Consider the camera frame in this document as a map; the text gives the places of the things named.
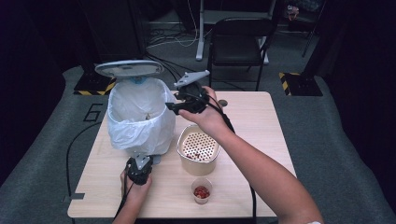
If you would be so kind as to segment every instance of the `small cup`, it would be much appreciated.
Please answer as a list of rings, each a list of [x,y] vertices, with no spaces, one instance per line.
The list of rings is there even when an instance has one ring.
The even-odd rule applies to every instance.
[[[198,203],[198,204],[206,204],[209,201],[210,195],[212,195],[212,183],[210,182],[210,180],[208,180],[205,177],[198,177],[196,178],[192,184],[191,184],[191,192],[192,192],[192,196],[194,197],[194,200]],[[203,195],[202,192],[206,192],[208,193],[208,195],[203,195],[204,198],[201,198],[200,196],[196,196],[195,195],[195,191],[199,190],[201,192],[201,194],[199,194],[200,196]]]

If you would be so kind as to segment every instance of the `person's right hand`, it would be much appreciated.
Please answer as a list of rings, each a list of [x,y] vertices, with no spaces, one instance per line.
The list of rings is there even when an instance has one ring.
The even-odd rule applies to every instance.
[[[206,90],[207,94],[211,96],[209,103],[214,106],[218,106],[217,102],[215,102],[217,101],[215,91],[206,86],[203,88]],[[230,131],[221,114],[211,106],[207,106],[200,114],[192,114],[191,112],[183,109],[179,110],[178,114],[184,119],[198,124],[202,131],[213,138],[216,138],[218,134],[224,133],[225,131]]]

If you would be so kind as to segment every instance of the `human arm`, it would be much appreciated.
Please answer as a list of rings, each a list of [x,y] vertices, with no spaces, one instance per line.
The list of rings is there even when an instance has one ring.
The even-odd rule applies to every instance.
[[[205,88],[214,99],[213,90]],[[201,114],[179,111],[180,116],[197,123],[228,153],[251,187],[271,207],[279,223],[323,223],[321,214],[300,181],[286,168],[268,157],[227,127],[221,114],[208,106]]]
[[[123,171],[120,175],[121,179],[121,192],[124,191],[124,178],[125,178],[125,171]],[[119,214],[113,221],[113,224],[124,224],[124,223],[134,223],[139,215],[140,209],[146,200],[146,197],[149,193],[149,188],[151,187],[152,179],[151,175],[148,176],[148,181],[145,185],[139,186],[133,183],[133,181],[127,178],[127,192],[129,191],[125,204],[121,208]]]

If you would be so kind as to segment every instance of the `stand base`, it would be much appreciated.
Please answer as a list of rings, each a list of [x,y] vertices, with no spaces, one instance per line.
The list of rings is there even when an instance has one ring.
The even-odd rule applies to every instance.
[[[74,88],[75,95],[109,95],[115,85],[115,78],[104,77],[97,73],[86,73]]]
[[[283,90],[292,96],[323,96],[313,78],[303,78],[298,73],[279,73]]]

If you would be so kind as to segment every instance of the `cup of red beans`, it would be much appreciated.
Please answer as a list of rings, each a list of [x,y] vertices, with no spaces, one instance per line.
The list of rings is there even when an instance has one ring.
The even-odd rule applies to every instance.
[[[198,204],[206,204],[212,194],[212,183],[206,177],[197,177],[191,184],[191,191]]]

